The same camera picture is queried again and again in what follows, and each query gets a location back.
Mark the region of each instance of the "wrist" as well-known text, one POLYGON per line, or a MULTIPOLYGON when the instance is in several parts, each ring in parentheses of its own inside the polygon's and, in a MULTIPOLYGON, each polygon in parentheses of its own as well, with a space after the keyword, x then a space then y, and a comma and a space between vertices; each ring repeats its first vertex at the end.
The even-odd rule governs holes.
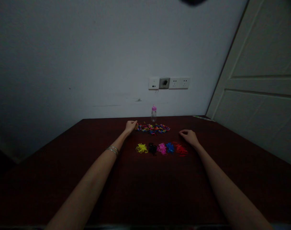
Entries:
POLYGON ((195 142, 195 143, 192 143, 191 145, 195 150, 198 150, 198 149, 200 149, 200 147, 202 147, 200 142, 195 142))
POLYGON ((129 130, 124 130, 123 132, 122 132, 122 135, 124 135, 124 137, 125 138, 127 138, 128 136, 129 136, 129 134, 130 134, 131 132, 129 131, 129 130))

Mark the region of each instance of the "door panel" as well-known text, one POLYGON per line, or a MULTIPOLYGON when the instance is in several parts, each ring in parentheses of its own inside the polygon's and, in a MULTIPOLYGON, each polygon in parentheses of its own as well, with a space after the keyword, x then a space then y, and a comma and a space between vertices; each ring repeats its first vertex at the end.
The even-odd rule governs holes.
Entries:
POLYGON ((250 0, 207 114, 291 164, 291 0, 250 0))

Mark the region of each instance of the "plastic bottle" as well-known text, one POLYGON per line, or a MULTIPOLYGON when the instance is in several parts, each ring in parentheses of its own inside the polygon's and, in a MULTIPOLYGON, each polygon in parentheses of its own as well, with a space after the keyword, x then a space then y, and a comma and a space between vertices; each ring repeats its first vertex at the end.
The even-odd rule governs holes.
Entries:
POLYGON ((152 116, 151 116, 151 121, 152 122, 155 122, 156 121, 156 106, 155 105, 153 105, 153 107, 152 107, 152 116))

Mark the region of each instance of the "hand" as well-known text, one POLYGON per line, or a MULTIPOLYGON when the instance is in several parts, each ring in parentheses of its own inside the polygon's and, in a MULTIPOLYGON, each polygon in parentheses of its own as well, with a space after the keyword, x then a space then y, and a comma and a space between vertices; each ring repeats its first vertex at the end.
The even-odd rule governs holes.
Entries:
POLYGON ((137 121, 128 121, 126 123, 125 131, 130 134, 136 127, 137 121))
POLYGON ((196 133, 192 130, 184 129, 180 131, 180 135, 192 146, 200 144, 196 136, 196 133))

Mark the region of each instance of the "switch plate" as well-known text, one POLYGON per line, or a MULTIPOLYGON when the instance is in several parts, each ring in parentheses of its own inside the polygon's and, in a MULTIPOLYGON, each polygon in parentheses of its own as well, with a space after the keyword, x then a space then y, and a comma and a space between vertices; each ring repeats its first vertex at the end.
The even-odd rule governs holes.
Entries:
POLYGON ((149 78, 149 89, 158 89, 159 87, 159 78, 149 78))
POLYGON ((170 78, 169 89, 188 89, 189 84, 189 77, 170 78))
POLYGON ((159 79, 159 88, 167 89, 169 88, 170 78, 160 78, 159 79))

